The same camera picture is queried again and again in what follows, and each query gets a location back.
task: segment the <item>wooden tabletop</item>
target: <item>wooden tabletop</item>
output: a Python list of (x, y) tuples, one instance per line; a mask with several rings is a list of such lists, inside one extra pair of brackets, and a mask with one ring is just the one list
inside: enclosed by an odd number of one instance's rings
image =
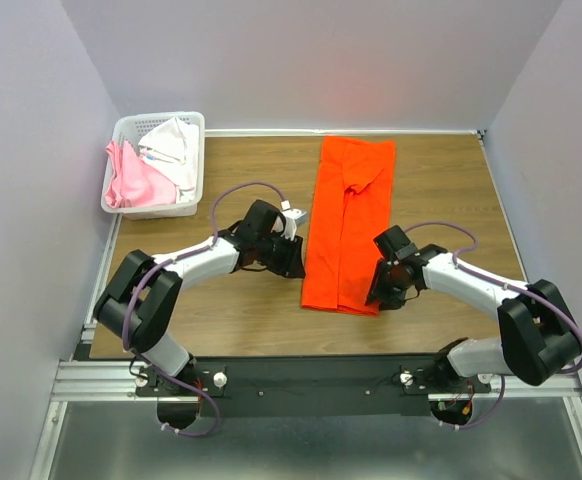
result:
[[(494, 273), (521, 278), (520, 266), (477, 138), (472, 135), (365, 137), (397, 146), (391, 224), (427, 220), (458, 223), (477, 234), (481, 246), (463, 257)], [(209, 138), (204, 196), (193, 217), (123, 220), (111, 273), (131, 250), (167, 253), (210, 235), (209, 209), (228, 188), (249, 180), (280, 187), (292, 205), (311, 211), (321, 137)], [(250, 187), (225, 198), (217, 212), (226, 227), (243, 218), (251, 203), (276, 203), (265, 187)], [(303, 226), (298, 234), (307, 237)], [(467, 245), (461, 233), (425, 227), (409, 234), (419, 246), (449, 250)], [(498, 334), (481, 312), (437, 292), (377, 317), (300, 308), (300, 280), (269, 272), (215, 277), (180, 295), (169, 331), (189, 351), (207, 355), (310, 355), (437, 351), (460, 337)], [(124, 357), (119, 338), (98, 325), (92, 358)]]

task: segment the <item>pink cloth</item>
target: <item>pink cloth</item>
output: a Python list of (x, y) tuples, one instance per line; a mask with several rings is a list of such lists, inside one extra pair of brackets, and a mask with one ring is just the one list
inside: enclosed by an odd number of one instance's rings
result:
[(107, 145), (113, 175), (105, 193), (107, 205), (112, 208), (150, 207), (175, 203), (177, 190), (174, 183), (144, 163), (135, 154), (133, 146), (124, 142)]

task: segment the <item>folded garment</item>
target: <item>folded garment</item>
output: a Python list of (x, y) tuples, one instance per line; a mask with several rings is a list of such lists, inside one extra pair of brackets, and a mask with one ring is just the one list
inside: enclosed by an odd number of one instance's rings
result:
[(176, 201), (176, 186), (172, 181), (145, 164), (129, 142), (122, 148), (111, 142), (106, 149), (113, 174), (105, 193), (112, 208), (169, 205)]
[(142, 161), (178, 187), (178, 203), (195, 197), (199, 143), (200, 128), (177, 117), (157, 126), (139, 142)]
[(365, 305), (389, 225), (395, 145), (326, 137), (316, 182), (302, 306), (376, 315)]

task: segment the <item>white towel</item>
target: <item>white towel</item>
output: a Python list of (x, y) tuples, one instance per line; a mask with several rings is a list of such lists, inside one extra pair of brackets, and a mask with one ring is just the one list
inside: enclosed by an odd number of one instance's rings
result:
[(190, 202), (195, 197), (199, 142), (200, 128), (177, 117), (162, 123), (140, 140), (140, 158), (176, 185), (176, 203)]

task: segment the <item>red cloth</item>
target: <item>red cloth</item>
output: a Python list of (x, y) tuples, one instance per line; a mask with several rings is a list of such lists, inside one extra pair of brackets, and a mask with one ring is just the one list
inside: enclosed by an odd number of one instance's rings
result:
[(311, 211), (303, 307), (377, 315), (377, 302), (364, 302), (380, 255), (373, 239), (389, 226), (395, 156), (393, 142), (324, 139)]

